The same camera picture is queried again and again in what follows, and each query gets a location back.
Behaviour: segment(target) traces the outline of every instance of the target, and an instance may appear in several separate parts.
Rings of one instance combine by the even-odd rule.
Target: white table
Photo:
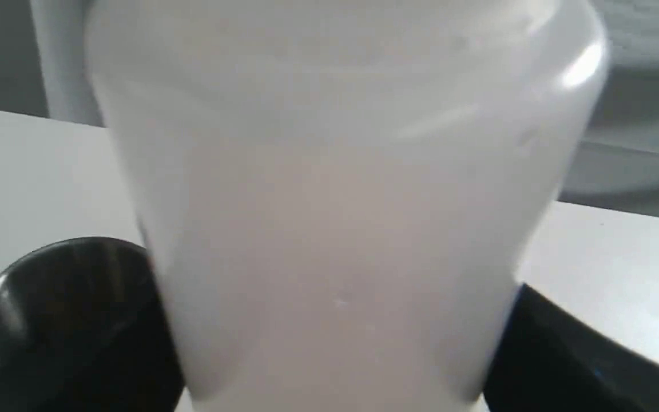
[[[140,242],[107,131],[0,112],[0,272],[89,235]],[[554,203],[519,278],[659,363],[659,219]]]

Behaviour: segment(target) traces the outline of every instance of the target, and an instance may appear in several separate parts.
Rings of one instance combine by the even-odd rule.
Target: black object
[[[0,275],[0,411],[173,410],[184,387],[145,251],[45,246]]]
[[[523,286],[484,394],[491,412],[659,412],[659,365]]]

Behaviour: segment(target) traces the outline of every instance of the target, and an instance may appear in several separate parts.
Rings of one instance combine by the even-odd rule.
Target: plastic bottle
[[[86,45],[196,410],[474,404],[605,78],[587,2],[119,0]]]

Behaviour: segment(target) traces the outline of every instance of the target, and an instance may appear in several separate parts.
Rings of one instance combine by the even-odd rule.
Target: white liquid
[[[194,82],[148,32],[121,32],[144,27],[124,16],[91,29],[94,86],[196,410],[473,405],[601,57],[578,84],[559,74],[602,32],[565,37],[529,78],[205,69]],[[459,80],[479,73],[490,84]]]

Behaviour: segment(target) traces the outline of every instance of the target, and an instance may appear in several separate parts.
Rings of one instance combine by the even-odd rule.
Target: white plastic bottle
[[[101,1],[87,49],[196,410],[476,401],[604,81],[586,1]]]

